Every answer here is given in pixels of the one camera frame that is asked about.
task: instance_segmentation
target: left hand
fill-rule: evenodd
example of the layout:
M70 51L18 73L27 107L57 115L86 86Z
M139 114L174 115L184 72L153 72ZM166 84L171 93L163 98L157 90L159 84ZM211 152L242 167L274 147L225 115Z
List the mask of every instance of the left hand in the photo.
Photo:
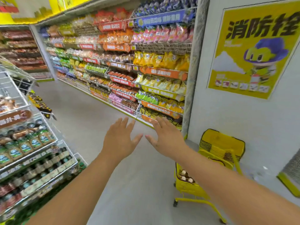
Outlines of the left hand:
M112 162L116 162L117 164L135 150L143 136L143 134L138 134L131 140L130 133L133 130L135 120L132 120L128 126L127 123L128 117L124 118L124 120L119 118L110 126L103 142L101 154L108 156Z

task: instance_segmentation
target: yellow sign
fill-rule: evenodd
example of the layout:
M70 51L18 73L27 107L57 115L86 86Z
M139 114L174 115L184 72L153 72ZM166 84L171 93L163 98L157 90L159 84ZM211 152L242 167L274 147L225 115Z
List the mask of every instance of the yellow sign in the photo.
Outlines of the yellow sign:
M208 87L268 99L300 33L300 1L226 9Z

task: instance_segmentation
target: stacked shopping baskets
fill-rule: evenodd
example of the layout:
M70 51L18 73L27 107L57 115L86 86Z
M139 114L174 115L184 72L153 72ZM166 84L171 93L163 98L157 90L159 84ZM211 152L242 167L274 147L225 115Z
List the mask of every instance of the stacked shopping baskets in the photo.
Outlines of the stacked shopping baskets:
M231 136L224 135L216 130L206 130L200 141L199 153L214 162L221 164L229 169L234 169L242 174L239 166L239 160L245 152L245 142ZM214 204L209 201L207 193L197 184L183 181L180 177L182 167L175 164L174 186L182 193L182 198L175 198L173 206L176 207L178 201L190 201L210 205L220 217L220 222L226 224L226 219L222 217ZM185 198L184 193L195 196L194 199Z

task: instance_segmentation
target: aisle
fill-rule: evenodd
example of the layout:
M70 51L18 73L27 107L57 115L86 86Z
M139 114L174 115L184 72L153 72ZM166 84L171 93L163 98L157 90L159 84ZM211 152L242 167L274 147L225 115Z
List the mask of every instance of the aisle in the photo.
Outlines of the aisle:
M91 163L101 151L109 126L125 115L65 83L40 85L34 90L53 109L57 128L71 149ZM137 121L132 135L138 133L155 136L153 129ZM179 202L173 207L178 196L174 168L174 161L160 155L143 137L115 169L88 225L219 225L216 213L204 204Z

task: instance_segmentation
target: white wall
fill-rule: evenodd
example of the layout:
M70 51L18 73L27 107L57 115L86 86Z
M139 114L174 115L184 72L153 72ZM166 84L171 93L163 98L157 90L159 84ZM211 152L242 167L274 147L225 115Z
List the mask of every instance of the white wall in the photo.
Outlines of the white wall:
M300 148L300 46L268 100L207 87L224 8L276 0L210 0L188 139L212 128L246 142L241 163L276 175Z

